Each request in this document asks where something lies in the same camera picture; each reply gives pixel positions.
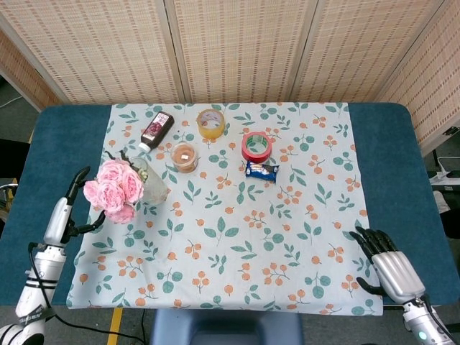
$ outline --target floral tablecloth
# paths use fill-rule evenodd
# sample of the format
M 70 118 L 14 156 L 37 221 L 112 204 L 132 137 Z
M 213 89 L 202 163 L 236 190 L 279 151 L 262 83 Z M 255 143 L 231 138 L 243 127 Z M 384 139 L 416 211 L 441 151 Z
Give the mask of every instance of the floral tablecloth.
M 209 108 L 226 119 L 218 139 L 198 133 L 196 117 Z M 145 154 L 140 135 L 159 110 L 175 125 Z M 244 175 L 242 137 L 260 131 L 272 142 L 269 163 L 280 165 L 276 184 Z M 170 159 L 180 141 L 200 157 L 189 174 Z M 106 220 L 84 236 L 70 308 L 382 314 L 381 298 L 356 280 L 378 285 L 349 236 L 368 220 L 346 103 L 117 104 L 101 162 L 105 150 L 144 157 L 170 193 L 159 206 L 138 203 L 130 224 Z

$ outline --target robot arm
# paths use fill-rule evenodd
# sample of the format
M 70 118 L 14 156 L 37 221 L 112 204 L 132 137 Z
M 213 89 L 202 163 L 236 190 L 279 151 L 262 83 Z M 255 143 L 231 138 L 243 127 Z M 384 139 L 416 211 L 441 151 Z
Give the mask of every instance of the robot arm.
M 369 261 L 374 265 L 380 287 L 369 285 L 364 279 L 358 283 L 373 295 L 388 295 L 404 307 L 406 329 L 412 331 L 420 345 L 457 344 L 431 307 L 425 286 L 404 253 L 397 250 L 383 231 L 357 227 L 350 232 Z
M 65 197 L 55 205 L 48 223 L 44 244 L 29 244 L 32 269 L 16 306 L 19 325 L 0 328 L 0 345 L 41 345 L 45 340 L 45 322 L 54 316 L 50 301 L 65 264 L 65 245 L 72 236 L 97 229 L 105 219 L 104 213 L 93 223 L 74 227 L 70 215 L 78 189 L 90 167 L 80 170 L 73 178 Z M 33 249 L 42 249 L 35 257 Z

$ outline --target flower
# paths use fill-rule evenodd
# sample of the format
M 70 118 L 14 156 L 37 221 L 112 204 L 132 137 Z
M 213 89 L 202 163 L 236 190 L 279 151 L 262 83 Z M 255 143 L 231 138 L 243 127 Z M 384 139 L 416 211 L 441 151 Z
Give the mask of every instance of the flower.
M 91 205 L 94 207 L 99 207 L 99 199 L 97 196 L 99 184 L 97 181 L 86 181 L 85 186 L 83 187 L 83 194 Z
M 136 203 L 144 195 L 144 186 L 139 175 L 130 167 L 125 167 L 121 185 L 128 203 Z
M 123 179 L 123 172 L 129 166 L 128 162 L 123 160 L 107 160 L 99 168 L 97 179 L 100 183 L 103 181 L 115 181 L 120 183 Z
M 114 223 L 125 224 L 133 220 L 134 208 L 131 205 L 125 204 L 118 212 L 109 213 L 106 211 L 106 217 Z
M 123 208 L 124 191 L 115 181 L 100 181 L 96 195 L 100 207 L 108 213 L 115 213 Z

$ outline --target blue wrapper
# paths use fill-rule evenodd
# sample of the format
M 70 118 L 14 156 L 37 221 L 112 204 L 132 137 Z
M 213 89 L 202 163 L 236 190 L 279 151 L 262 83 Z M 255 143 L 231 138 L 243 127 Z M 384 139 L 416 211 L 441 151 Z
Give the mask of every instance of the blue wrapper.
M 246 164 L 246 176 L 261 178 L 276 183 L 276 174 L 279 167 L 279 165 L 267 165 L 248 161 Z

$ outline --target glass vase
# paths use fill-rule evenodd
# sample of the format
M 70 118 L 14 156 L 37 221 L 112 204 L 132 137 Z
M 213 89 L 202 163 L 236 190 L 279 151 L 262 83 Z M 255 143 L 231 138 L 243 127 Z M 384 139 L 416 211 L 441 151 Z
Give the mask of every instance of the glass vase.
M 139 169 L 139 175 L 144 181 L 144 195 L 141 202 L 152 206 L 159 205 L 167 198 L 167 186 L 160 176 L 150 167 L 147 161 L 141 157 L 134 157 L 131 163 Z

